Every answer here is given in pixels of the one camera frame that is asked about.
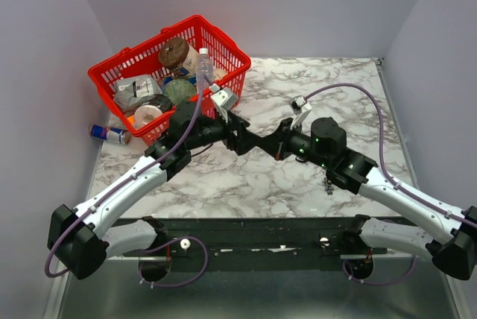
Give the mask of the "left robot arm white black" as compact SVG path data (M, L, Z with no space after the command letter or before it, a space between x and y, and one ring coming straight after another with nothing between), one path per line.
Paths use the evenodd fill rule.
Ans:
M95 273L113 256L135 250L160 254L164 230L152 220L141 219L117 227L115 222L150 191L181 172L192 159L191 151L223 142L238 155L262 144L263 138L248 130L249 123L223 107L211 119L197 103L177 106L167 131L150 145L134 166L95 197L70 209L57 207L48 231L45 275L54 278L50 264L58 258L77 279Z

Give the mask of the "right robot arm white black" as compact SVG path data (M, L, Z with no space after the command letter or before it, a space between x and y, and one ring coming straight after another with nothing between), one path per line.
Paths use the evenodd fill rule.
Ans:
M326 170L333 185L374 200L417 225L391 229L367 219L343 234L344 247L360 253L366 247L396 248L431 259L445 274L469 280L476 266L476 208L462 209L438 200L387 173L375 160L347 147L346 131L332 118L312 122L310 135L281 121L258 146L276 160L296 155Z

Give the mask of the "green round ball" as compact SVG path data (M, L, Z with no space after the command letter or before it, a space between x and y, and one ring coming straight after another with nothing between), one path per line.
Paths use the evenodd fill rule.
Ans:
M173 79L163 87L162 93L173 105L178 105L196 96L197 90L186 79Z

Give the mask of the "clear plastic water bottle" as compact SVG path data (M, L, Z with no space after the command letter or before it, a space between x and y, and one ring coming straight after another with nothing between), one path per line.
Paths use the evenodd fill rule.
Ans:
M214 83L214 69L212 59L207 48L200 48L198 52L198 62L196 67L196 81L198 86L211 86Z

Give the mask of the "white tape roll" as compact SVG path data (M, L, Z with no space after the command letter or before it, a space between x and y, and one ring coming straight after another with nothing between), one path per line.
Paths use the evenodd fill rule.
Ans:
M140 129L145 125L150 124L155 119L159 118L163 114L162 110L159 107L154 105L142 105L139 107L135 113L134 117L134 127Z

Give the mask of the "brown lid paper cup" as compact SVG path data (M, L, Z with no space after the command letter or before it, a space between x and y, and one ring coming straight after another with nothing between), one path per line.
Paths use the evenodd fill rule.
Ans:
M195 75L198 56L198 51L184 38L174 37L161 47L158 61L173 75L187 78Z

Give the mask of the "grey foil snack bag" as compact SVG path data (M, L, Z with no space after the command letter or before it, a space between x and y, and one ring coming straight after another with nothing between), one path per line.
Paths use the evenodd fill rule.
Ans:
M162 94L157 81L150 75L137 75L117 80L113 88L113 100L123 111L135 109L156 95Z

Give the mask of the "red bull can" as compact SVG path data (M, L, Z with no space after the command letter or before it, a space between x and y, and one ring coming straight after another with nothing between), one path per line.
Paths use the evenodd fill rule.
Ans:
M93 138L120 145L127 145L132 136L129 131L117 127L104 127L93 124L89 128L89 135Z

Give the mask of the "key with robot keychain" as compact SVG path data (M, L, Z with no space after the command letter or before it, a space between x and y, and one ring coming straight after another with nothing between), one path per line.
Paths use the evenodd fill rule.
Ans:
M325 177L323 179L323 184L324 184L325 192L328 195L332 195L333 192L334 192L334 186L332 184L332 181L330 179L328 179L327 177Z

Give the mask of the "black mounting base rail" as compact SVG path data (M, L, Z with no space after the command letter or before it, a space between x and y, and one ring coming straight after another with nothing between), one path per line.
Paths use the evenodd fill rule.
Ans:
M146 279L171 272L338 271L390 251L370 248L357 234L363 215L335 218L152 218L159 231L152 254L134 250Z

